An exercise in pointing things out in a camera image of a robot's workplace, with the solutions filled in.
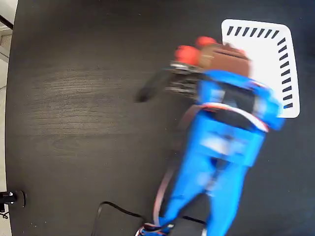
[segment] dark wooden table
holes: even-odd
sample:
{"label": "dark wooden table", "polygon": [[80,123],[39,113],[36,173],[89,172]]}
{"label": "dark wooden table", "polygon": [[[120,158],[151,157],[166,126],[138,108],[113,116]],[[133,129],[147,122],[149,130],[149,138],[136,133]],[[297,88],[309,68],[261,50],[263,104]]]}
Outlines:
{"label": "dark wooden table", "polygon": [[8,189],[28,199],[25,209],[10,209],[13,236],[87,236],[104,200],[151,215],[189,101],[162,93],[137,104],[134,94],[177,45],[199,35],[220,40],[227,18],[291,29],[301,102],[299,117],[267,137],[228,235],[314,235],[314,10],[311,0],[19,1],[6,176]]}

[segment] white floor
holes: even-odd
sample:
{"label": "white floor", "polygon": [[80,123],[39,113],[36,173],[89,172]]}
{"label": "white floor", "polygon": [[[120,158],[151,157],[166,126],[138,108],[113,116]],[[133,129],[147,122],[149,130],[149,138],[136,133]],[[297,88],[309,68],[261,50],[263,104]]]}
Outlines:
{"label": "white floor", "polygon": [[[0,38],[0,45],[10,49],[11,36]],[[0,191],[6,191],[5,159],[4,159],[4,115],[5,115],[5,93],[6,87],[0,88]],[[0,236],[11,236],[10,219],[0,216]]]}

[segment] wire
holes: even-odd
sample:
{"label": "wire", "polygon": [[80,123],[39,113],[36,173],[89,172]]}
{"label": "wire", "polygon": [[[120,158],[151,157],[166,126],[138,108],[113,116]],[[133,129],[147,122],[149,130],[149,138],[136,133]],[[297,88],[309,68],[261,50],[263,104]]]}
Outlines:
{"label": "wire", "polygon": [[3,219],[8,219],[9,217],[7,216],[7,214],[9,214],[9,212],[7,211],[5,214],[0,213],[0,215],[2,215]]}
{"label": "wire", "polygon": [[131,212],[131,211],[128,211],[126,209],[123,209],[121,208],[120,206],[112,203],[112,202],[108,202],[108,201],[105,201],[105,202],[101,202],[98,206],[98,209],[97,209],[97,212],[96,212],[96,217],[95,217],[95,220],[94,220],[94,225],[93,225],[93,230],[92,230],[92,234],[91,236],[95,236],[96,235],[96,232],[97,232],[97,226],[98,226],[98,220],[99,220],[99,217],[100,217],[100,214],[102,212],[102,209],[103,209],[103,206],[104,205],[109,205],[117,210],[119,210],[120,212],[124,213],[124,214],[127,214],[127,215],[130,215],[130,216],[133,216],[133,217],[137,217],[137,218],[141,218],[143,220],[143,223],[145,223],[147,220],[146,218],[144,218],[142,215],[140,214],[137,214],[137,213],[134,213],[134,212]]}

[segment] black cable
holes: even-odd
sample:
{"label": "black cable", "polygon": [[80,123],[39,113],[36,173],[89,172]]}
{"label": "black cable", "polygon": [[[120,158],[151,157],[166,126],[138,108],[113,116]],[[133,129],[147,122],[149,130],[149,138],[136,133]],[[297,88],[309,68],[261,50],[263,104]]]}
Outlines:
{"label": "black cable", "polygon": [[[114,204],[114,203],[112,203],[112,202],[105,201],[105,202],[101,202],[101,203],[99,204],[99,206],[98,206],[97,213],[96,213],[96,217],[95,217],[95,220],[94,220],[94,225],[93,225],[93,230],[92,230],[91,236],[95,236],[95,235],[96,235],[98,220],[99,220],[99,217],[100,217],[100,214],[101,214],[101,212],[102,212],[102,208],[103,208],[104,205],[109,205],[109,206],[111,206],[111,207],[113,207],[113,208],[119,210],[120,212],[122,212],[122,213],[124,213],[124,214],[130,215],[130,216],[133,216],[133,217],[136,217],[136,218],[141,218],[142,221],[143,221],[143,222],[142,222],[143,224],[146,223],[146,222],[148,222],[144,216],[142,216],[142,215],[140,215],[140,214],[138,214],[138,213],[134,213],[134,212],[128,211],[128,210],[123,209],[123,208],[121,208],[120,206],[118,206],[118,205],[116,205],[116,204]],[[202,221],[202,220],[199,220],[199,219],[192,218],[192,217],[190,217],[190,216],[186,216],[186,215],[185,215],[185,216],[183,216],[182,218],[185,219],[185,220],[189,220],[189,221],[195,222],[195,223],[199,223],[199,224],[203,224],[203,225],[206,224],[206,222],[204,222],[204,221]]]}
{"label": "black cable", "polygon": [[170,68],[164,68],[155,73],[136,94],[136,102],[146,102],[165,87],[170,75]]}
{"label": "black cable", "polygon": [[9,214],[9,212],[7,211],[5,214],[0,213],[0,215],[2,215],[3,219],[8,219],[9,217],[7,216]]}

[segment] black stripe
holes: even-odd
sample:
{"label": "black stripe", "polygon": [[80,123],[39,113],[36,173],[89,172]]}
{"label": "black stripe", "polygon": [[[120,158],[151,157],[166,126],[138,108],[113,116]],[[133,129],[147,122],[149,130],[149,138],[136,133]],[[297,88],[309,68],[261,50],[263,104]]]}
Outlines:
{"label": "black stripe", "polygon": [[285,45],[283,48],[281,48],[281,49],[278,51],[278,53],[283,52],[284,50],[286,50],[286,45]]}
{"label": "black stripe", "polygon": [[11,30],[13,29],[13,24],[1,15],[0,15],[0,22],[3,23],[5,26],[9,27]]}
{"label": "black stripe", "polygon": [[283,100],[285,101],[285,100],[288,100],[288,99],[291,99],[291,98],[292,98],[292,94],[290,94],[290,95],[284,97]]}
{"label": "black stripe", "polygon": [[271,31],[272,31],[271,29],[268,30],[268,32],[265,35],[265,38],[268,37],[268,35],[270,35]]}
{"label": "black stripe", "polygon": [[284,109],[285,109],[285,108],[290,108],[290,107],[293,107],[293,103],[289,103],[289,104],[283,106]]}
{"label": "black stripe", "polygon": [[282,64],[282,65],[280,66],[280,68],[284,68],[284,67],[287,66],[287,65],[289,65],[289,62],[288,62],[288,61],[287,61],[286,63]]}
{"label": "black stripe", "polygon": [[285,38],[281,39],[281,41],[278,43],[278,46],[284,42],[285,42]]}
{"label": "black stripe", "polygon": [[290,69],[289,70],[286,70],[285,72],[281,73],[281,76],[284,76],[284,75],[287,75],[290,73]]}
{"label": "black stripe", "polygon": [[276,32],[274,33],[274,35],[271,38],[276,37],[276,35],[279,33],[279,30],[276,30]]}
{"label": "black stripe", "polygon": [[280,57],[280,59],[279,59],[279,60],[283,60],[284,58],[287,58],[287,53],[286,53],[286,54],[284,54],[282,57]]}
{"label": "black stripe", "polygon": [[288,82],[291,82],[291,78],[288,78],[288,79],[286,79],[286,80],[283,80],[283,81],[282,81],[282,84],[284,85],[284,84],[286,84],[286,83],[288,83]]}
{"label": "black stripe", "polygon": [[260,32],[257,35],[257,38],[259,38],[264,31],[265,31],[265,29],[261,29]]}
{"label": "black stripe", "polygon": [[245,35],[247,34],[247,31],[248,31],[249,29],[250,29],[249,27],[246,27],[242,36],[245,36]]}
{"label": "black stripe", "polygon": [[254,35],[254,33],[256,32],[257,28],[252,29],[252,32],[250,34],[250,37],[252,37]]}
{"label": "black stripe", "polygon": [[285,89],[282,89],[282,92],[288,92],[288,91],[290,91],[290,90],[292,90],[292,87],[291,87],[291,86],[286,87]]}
{"label": "black stripe", "polygon": [[230,35],[230,34],[231,34],[231,32],[232,32],[233,28],[234,28],[233,26],[230,26],[230,28],[228,28],[227,35]]}
{"label": "black stripe", "polygon": [[235,36],[238,35],[238,33],[241,31],[241,28],[242,28],[242,27],[238,27],[238,28],[236,29]]}

